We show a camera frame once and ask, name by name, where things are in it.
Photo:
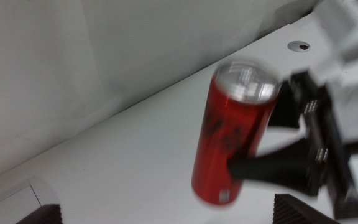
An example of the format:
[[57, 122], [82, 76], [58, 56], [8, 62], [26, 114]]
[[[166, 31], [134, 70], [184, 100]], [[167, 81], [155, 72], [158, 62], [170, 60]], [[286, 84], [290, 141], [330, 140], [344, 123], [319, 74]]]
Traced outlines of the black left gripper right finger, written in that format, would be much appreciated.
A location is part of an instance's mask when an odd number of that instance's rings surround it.
[[275, 194], [273, 224], [339, 224], [290, 194]]

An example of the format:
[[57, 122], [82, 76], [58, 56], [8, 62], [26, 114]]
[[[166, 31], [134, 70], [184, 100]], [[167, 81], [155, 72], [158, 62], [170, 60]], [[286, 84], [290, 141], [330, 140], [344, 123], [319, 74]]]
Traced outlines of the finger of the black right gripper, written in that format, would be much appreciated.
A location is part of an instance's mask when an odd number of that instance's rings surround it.
[[270, 116], [268, 127], [299, 129], [300, 114], [289, 81], [284, 81]]
[[235, 180], [258, 180], [282, 185], [309, 196], [318, 195], [317, 150], [301, 139], [273, 153], [252, 159], [235, 157], [227, 162]]

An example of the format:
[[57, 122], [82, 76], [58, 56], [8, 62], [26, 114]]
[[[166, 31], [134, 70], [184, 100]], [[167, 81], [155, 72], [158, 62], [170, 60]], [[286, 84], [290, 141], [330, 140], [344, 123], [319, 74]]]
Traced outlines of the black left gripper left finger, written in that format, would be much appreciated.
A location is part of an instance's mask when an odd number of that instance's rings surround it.
[[17, 222], [17, 224], [63, 224], [60, 205], [42, 205]]

